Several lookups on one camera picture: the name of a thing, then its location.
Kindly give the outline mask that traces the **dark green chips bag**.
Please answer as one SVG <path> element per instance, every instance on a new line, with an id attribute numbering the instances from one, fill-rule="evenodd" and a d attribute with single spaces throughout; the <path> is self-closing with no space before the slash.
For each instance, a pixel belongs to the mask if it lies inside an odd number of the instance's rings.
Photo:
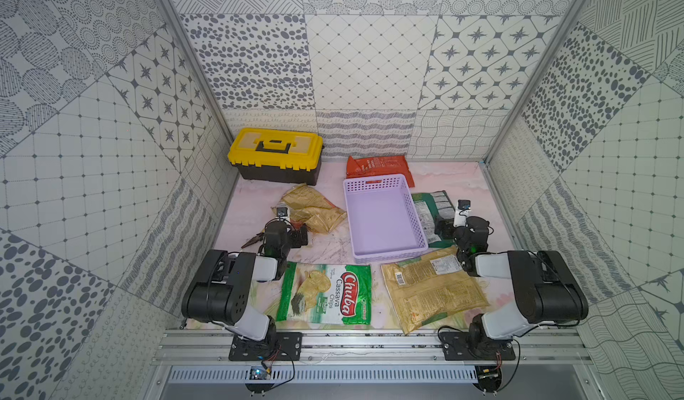
<path id="1" fill-rule="evenodd" d="M 447 248 L 454 245 L 452 237 L 439 234 L 436 229 L 440 221 L 452 227 L 455 207 L 446 191 L 413 193 L 411 195 L 429 248 Z"/>

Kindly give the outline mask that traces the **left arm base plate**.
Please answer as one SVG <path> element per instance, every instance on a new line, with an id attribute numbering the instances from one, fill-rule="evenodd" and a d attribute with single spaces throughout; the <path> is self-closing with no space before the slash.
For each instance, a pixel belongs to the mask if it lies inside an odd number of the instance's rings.
<path id="1" fill-rule="evenodd" d="M 301 355 L 302 332 L 276 332 L 262 341 L 234 337 L 229 360 L 231 362 L 265 361 L 277 354 L 278 360 L 297 362 Z"/>

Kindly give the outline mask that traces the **tan chips bag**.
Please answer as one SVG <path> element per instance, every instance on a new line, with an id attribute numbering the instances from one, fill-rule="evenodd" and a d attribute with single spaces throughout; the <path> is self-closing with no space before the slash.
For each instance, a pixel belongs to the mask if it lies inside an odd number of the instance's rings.
<path id="1" fill-rule="evenodd" d="M 453 314 L 487 307 L 475 279 L 462 268 L 456 246 L 381 266 L 393 309 L 403 333 Z"/>
<path id="2" fill-rule="evenodd" d="M 347 212 L 327 200 L 322 193 L 306 184 L 287 191 L 272 207 L 287 206 L 292 225 L 306 224 L 309 232 L 329 234 L 347 219 Z"/>

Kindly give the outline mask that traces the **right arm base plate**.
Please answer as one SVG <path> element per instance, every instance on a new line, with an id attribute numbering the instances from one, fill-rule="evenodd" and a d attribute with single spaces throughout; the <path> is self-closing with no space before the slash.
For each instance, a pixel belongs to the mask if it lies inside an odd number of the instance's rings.
<path id="1" fill-rule="evenodd" d="M 515 348 L 509 340 L 482 338 L 475 341 L 462 330 L 443 326 L 437 331 L 446 361 L 508 362 L 517 359 Z"/>

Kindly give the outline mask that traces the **red chips bag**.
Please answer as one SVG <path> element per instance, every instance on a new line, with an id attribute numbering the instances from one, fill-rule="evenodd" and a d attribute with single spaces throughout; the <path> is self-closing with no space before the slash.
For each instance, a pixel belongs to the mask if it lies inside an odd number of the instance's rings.
<path id="1" fill-rule="evenodd" d="M 349 157 L 347 160 L 347 178 L 380 175 L 403 175 L 410 188 L 415 186 L 408 162 L 403 155 L 363 159 Z"/>

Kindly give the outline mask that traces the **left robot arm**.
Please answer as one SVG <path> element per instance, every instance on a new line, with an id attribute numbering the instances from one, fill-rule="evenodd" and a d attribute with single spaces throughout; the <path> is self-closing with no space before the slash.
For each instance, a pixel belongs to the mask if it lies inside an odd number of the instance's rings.
<path id="1" fill-rule="evenodd" d="M 209 250 L 181 301 L 183 317 L 213 323 L 250 342 L 272 345 L 274 319 L 249 305 L 253 282 L 281 280 L 294 248 L 308 245 L 308 227 L 274 219 L 256 237 L 257 253 Z"/>

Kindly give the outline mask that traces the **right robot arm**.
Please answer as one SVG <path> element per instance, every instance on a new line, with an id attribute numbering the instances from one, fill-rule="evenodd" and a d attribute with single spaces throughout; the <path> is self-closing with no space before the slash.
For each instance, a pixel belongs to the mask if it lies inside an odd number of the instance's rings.
<path id="1" fill-rule="evenodd" d="M 511 303 L 473 318 L 470 349 L 504 345 L 538 327 L 573 326 L 587 317 L 587 298 L 559 252 L 490 252 L 493 228 L 479 216 L 467 216 L 460 225 L 439 232 L 454 238 L 456 258 L 469 276 L 509 280 L 513 287 Z"/>

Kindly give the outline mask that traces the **green Chuba cassava chips bag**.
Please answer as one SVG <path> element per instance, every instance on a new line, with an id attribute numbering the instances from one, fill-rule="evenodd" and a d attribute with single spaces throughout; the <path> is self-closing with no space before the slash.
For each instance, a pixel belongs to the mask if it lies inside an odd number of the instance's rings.
<path id="1" fill-rule="evenodd" d="M 372 268 L 289 262 L 276 321 L 369 325 Z"/>

